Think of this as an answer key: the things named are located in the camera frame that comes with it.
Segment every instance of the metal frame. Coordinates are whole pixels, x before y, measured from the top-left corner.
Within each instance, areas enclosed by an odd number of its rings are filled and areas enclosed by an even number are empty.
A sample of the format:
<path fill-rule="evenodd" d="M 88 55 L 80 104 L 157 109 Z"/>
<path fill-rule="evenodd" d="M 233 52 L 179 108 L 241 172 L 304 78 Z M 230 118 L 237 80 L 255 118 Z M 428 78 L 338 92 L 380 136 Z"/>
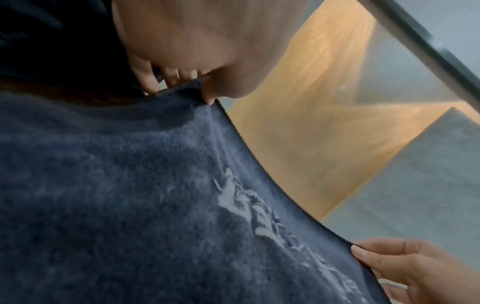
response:
<path fill-rule="evenodd" d="M 395 0 L 357 0 L 457 96 L 480 112 L 480 80 Z"/>

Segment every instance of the wooden surface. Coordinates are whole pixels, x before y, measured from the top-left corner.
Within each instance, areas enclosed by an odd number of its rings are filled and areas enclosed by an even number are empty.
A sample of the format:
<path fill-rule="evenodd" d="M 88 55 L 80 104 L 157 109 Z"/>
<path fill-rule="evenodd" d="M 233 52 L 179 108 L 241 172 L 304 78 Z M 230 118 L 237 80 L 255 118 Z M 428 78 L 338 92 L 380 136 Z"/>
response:
<path fill-rule="evenodd" d="M 360 92 L 359 84 L 368 76 L 365 58 L 374 51 L 369 43 L 375 26 L 355 0 L 327 0 L 262 86 L 228 111 L 267 172 L 318 220 L 450 107 L 480 121 L 455 99 L 359 101 L 360 95 L 372 96 Z M 431 91 L 438 92 L 442 84 L 432 83 Z M 373 89 L 384 96 L 387 88 Z"/>

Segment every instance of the fingernail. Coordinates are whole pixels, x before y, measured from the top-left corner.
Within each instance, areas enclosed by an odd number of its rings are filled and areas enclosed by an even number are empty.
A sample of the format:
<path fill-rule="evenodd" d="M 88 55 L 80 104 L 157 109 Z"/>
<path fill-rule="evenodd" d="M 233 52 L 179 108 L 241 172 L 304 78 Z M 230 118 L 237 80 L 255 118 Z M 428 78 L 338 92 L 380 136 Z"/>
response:
<path fill-rule="evenodd" d="M 367 251 L 365 249 L 361 249 L 355 245 L 351 247 L 351 252 L 358 257 L 365 257 L 367 255 Z"/>

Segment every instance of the hand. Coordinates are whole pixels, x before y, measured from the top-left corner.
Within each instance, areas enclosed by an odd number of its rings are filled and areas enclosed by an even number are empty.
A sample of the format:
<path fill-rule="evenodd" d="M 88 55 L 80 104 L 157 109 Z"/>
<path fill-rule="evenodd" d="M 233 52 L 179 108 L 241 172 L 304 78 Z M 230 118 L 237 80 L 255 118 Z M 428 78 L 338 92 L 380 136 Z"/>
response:
<path fill-rule="evenodd" d="M 404 284 L 382 284 L 390 299 L 404 304 L 475 304 L 480 300 L 480 273 L 443 248 L 422 240 L 373 238 L 355 242 L 356 259 L 377 278 Z"/>
<path fill-rule="evenodd" d="M 240 98 L 255 90 L 300 27 L 308 0 L 112 0 L 113 22 L 146 93 L 210 72 L 201 93 Z"/>

